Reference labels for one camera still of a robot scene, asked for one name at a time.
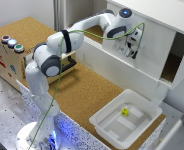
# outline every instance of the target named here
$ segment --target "brown box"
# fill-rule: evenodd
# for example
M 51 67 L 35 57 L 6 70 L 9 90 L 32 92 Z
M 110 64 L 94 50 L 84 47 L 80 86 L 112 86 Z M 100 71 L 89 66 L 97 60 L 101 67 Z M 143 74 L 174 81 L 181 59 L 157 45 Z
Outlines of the brown box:
M 25 78 L 25 57 L 32 54 L 34 47 L 41 42 L 45 42 L 48 36 L 56 33 L 53 29 L 33 19 L 32 17 L 24 18 L 9 25 L 0 28 L 0 76 L 20 91 L 17 80 Z M 12 39 L 16 39 L 18 44 L 24 46 L 24 53 L 15 53 L 13 49 L 1 43 L 1 38 L 9 35 Z M 68 54 L 75 58 L 75 52 Z M 67 56 L 63 58 L 63 64 L 68 64 Z M 58 79 L 58 76 L 48 78 L 51 83 Z

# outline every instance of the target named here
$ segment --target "robotic arm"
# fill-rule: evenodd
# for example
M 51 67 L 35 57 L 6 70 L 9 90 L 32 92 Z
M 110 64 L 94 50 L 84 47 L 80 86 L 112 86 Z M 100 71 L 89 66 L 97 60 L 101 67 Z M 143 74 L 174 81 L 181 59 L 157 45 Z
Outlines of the robotic arm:
M 65 30 L 49 36 L 46 43 L 40 43 L 35 47 L 33 54 L 34 61 L 28 64 L 25 72 L 32 99 L 39 107 L 41 113 L 36 126 L 29 134 L 28 141 L 34 139 L 35 133 L 51 104 L 52 97 L 48 94 L 49 85 L 46 77 L 56 76 L 60 72 L 60 42 L 63 35 L 66 34 L 62 44 L 62 53 L 68 53 L 71 50 L 79 49 L 84 41 L 83 32 L 73 32 L 71 34 L 68 34 L 68 32 L 73 30 L 86 30 L 95 25 L 99 25 L 103 29 L 104 36 L 115 38 L 135 27 L 134 14 L 130 9 L 124 8 L 120 10 L 115 17 L 113 11 L 103 10 L 98 14 L 75 23 L 67 31 Z M 138 28 L 130 33 L 128 35 L 129 39 L 131 39 L 129 41 L 130 44 L 139 44 L 141 34 L 142 31 Z M 59 106 L 55 102 L 54 107 L 50 109 L 34 140 L 35 147 L 38 147 L 44 139 L 48 139 L 49 135 L 55 130 L 53 117 L 57 115 L 58 112 Z

